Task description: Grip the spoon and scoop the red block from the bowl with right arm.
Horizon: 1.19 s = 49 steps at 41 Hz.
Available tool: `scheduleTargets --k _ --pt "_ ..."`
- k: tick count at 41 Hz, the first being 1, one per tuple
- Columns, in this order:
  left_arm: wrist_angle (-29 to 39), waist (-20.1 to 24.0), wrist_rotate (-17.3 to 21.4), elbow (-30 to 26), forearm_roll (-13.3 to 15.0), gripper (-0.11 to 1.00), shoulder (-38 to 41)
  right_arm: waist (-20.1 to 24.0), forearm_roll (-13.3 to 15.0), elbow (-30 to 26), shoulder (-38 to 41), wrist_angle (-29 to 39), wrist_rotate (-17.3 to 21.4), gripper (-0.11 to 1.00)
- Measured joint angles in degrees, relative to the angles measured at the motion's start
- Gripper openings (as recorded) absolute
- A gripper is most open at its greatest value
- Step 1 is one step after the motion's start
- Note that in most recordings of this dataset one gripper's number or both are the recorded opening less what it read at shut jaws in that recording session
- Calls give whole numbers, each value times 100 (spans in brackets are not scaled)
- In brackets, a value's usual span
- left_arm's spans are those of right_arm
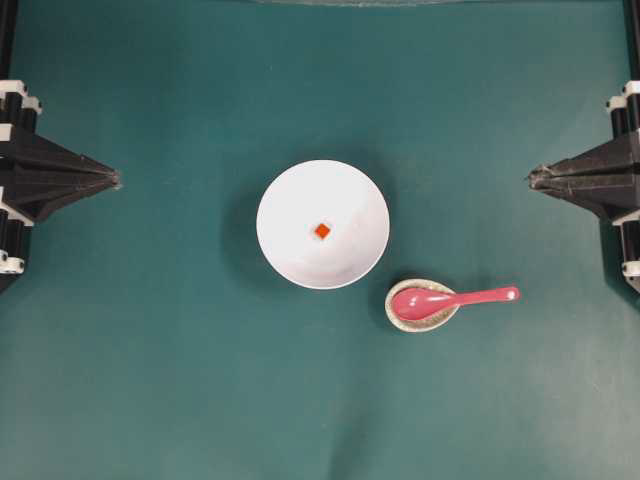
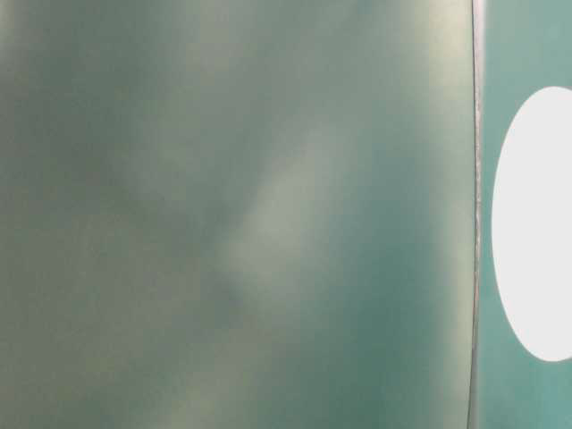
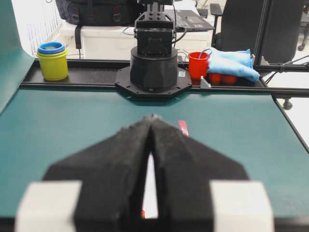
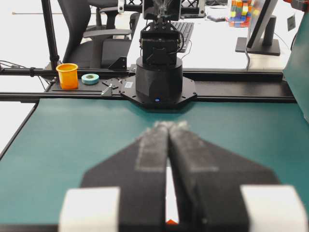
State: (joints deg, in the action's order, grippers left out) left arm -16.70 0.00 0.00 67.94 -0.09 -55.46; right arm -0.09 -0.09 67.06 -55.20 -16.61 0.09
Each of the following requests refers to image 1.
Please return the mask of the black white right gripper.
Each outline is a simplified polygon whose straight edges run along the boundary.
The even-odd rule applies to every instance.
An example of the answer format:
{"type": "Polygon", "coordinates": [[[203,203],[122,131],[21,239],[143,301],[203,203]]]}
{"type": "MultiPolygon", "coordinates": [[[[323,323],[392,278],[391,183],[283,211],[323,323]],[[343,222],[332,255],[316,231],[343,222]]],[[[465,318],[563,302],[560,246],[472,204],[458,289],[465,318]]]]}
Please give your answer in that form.
{"type": "Polygon", "coordinates": [[[554,164],[542,164],[527,176],[529,188],[612,220],[621,241],[621,272],[626,283],[639,292],[639,163],[625,167],[625,138],[639,140],[639,81],[630,80],[619,96],[606,102],[613,140],[554,164]],[[630,192],[623,207],[595,197],[593,189],[575,189],[554,178],[612,174],[622,171],[630,192]]]}

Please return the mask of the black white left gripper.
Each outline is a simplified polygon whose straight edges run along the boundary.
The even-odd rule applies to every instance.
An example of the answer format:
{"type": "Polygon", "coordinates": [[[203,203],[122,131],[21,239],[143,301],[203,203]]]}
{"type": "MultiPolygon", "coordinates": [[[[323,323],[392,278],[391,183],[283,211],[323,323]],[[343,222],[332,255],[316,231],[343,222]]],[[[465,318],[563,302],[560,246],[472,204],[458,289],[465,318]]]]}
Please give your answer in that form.
{"type": "Polygon", "coordinates": [[[121,186],[113,168],[34,134],[41,102],[21,80],[1,81],[1,292],[25,272],[32,229],[54,212],[121,186]],[[14,158],[9,148],[14,147],[14,158]],[[48,170],[96,175],[27,175],[18,162],[48,170]]]}

